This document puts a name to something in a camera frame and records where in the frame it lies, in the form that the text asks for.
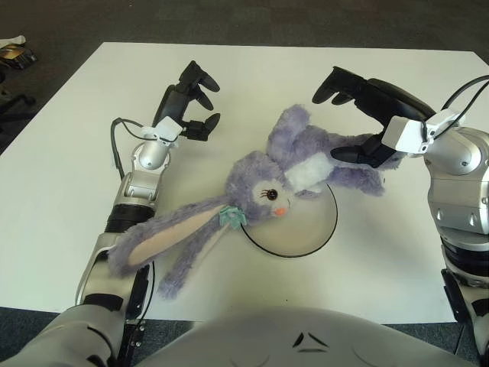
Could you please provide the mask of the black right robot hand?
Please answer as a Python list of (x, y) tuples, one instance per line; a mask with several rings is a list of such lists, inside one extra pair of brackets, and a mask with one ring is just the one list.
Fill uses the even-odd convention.
[(462, 175), (462, 148), (449, 134), (462, 114), (432, 107), (392, 83), (365, 79), (349, 70), (334, 67), (315, 91), (312, 102), (328, 99), (339, 106), (353, 102), (357, 109), (381, 124), (381, 131), (358, 143), (341, 143), (330, 155), (339, 166), (383, 169), (396, 154), (423, 155), (440, 169)]

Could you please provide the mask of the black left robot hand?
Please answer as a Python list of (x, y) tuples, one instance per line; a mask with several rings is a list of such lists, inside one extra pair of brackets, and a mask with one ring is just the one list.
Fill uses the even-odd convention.
[(179, 82), (167, 87), (151, 127), (141, 129), (143, 139), (161, 142), (166, 146), (174, 144), (180, 136), (194, 141), (207, 141), (219, 123), (220, 114), (215, 113), (204, 122), (184, 120), (186, 109), (194, 100), (205, 109), (213, 110), (213, 104), (201, 90), (203, 86), (216, 93), (220, 90), (217, 82), (192, 60), (181, 73)]

